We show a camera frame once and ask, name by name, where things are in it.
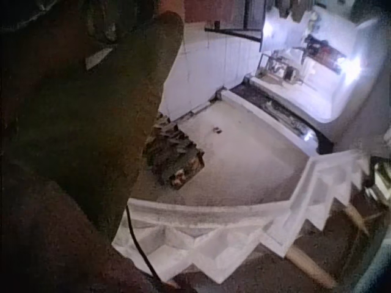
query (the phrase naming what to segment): black cable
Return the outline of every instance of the black cable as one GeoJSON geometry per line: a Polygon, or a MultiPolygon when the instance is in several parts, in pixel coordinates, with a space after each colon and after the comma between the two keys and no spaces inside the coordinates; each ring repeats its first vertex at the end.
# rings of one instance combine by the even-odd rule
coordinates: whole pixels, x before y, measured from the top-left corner
{"type": "Polygon", "coordinates": [[[153,268],[153,266],[151,265],[150,261],[148,260],[147,255],[145,255],[144,251],[142,251],[140,244],[136,240],[136,237],[135,237],[134,231],[133,231],[133,227],[132,227],[132,223],[130,221],[130,212],[129,212],[128,205],[126,205],[126,216],[128,217],[128,226],[129,226],[130,235],[132,236],[133,242],[134,242],[137,250],[139,251],[140,255],[142,256],[142,259],[145,261],[145,263],[146,263],[147,267],[149,268],[149,270],[151,271],[152,275],[160,283],[162,283],[160,277],[158,276],[158,274],[156,273],[155,269],[153,268]]]}

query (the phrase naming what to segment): person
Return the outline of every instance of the person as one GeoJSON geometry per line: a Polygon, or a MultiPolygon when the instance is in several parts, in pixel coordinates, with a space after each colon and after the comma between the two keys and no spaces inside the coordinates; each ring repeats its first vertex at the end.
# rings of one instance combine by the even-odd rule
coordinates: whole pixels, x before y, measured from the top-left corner
{"type": "Polygon", "coordinates": [[[90,71],[85,58],[103,46],[80,6],[59,1],[2,35],[3,292],[174,292],[111,240],[180,47],[183,3],[161,1],[90,71]]]}

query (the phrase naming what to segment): wooden stick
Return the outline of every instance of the wooden stick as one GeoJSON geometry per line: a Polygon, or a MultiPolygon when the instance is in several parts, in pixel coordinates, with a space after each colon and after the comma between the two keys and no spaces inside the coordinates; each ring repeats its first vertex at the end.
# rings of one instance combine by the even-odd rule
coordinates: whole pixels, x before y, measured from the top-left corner
{"type": "Polygon", "coordinates": [[[332,289],[338,285],[332,276],[325,272],[297,246],[292,245],[285,257],[323,287],[332,289]]]}
{"type": "Polygon", "coordinates": [[[355,226],[358,227],[361,231],[363,231],[367,236],[369,236],[369,232],[367,227],[365,226],[365,221],[361,217],[358,210],[350,203],[345,208],[345,213],[348,215],[348,217],[352,220],[352,222],[355,224],[355,226]]]}

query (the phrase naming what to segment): white tiled wall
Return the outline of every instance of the white tiled wall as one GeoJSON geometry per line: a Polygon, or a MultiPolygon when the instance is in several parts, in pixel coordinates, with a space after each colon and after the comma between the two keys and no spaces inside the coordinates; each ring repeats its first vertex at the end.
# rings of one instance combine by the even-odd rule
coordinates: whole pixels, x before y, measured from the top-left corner
{"type": "Polygon", "coordinates": [[[183,43],[164,84],[160,111],[172,120],[207,102],[222,86],[232,88],[257,69],[259,43],[185,25],[183,43]]]}

